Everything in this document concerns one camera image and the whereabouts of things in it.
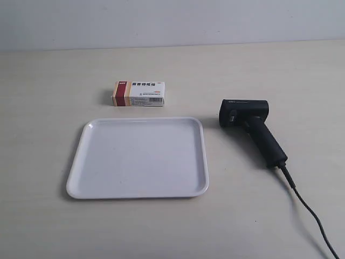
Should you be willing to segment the black handheld barcode scanner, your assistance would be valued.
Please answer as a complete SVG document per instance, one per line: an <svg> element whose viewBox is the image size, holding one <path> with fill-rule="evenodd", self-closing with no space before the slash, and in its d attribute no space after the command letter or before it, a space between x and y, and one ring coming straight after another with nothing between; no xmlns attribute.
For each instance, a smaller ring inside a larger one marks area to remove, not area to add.
<svg viewBox="0 0 345 259"><path fill-rule="evenodd" d="M268 168L285 167L288 157L265 124L268 114L269 104L266 100L224 99L219 110L219 124L222 128L243 128Z"/></svg>

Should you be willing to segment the white plastic tray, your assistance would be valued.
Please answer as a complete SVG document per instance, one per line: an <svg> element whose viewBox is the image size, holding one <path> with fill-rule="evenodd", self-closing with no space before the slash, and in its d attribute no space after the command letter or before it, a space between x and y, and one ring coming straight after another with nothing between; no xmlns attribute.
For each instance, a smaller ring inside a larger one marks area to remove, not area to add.
<svg viewBox="0 0 345 259"><path fill-rule="evenodd" d="M66 192L78 200L185 198L208 186L199 120L106 118L84 126Z"/></svg>

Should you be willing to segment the white red medicine box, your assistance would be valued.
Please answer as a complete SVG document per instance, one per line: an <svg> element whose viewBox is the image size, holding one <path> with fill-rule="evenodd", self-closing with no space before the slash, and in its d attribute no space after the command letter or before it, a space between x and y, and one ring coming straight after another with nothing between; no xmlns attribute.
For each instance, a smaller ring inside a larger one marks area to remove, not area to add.
<svg viewBox="0 0 345 259"><path fill-rule="evenodd" d="M117 81L112 101L114 106L163 107L165 82Z"/></svg>

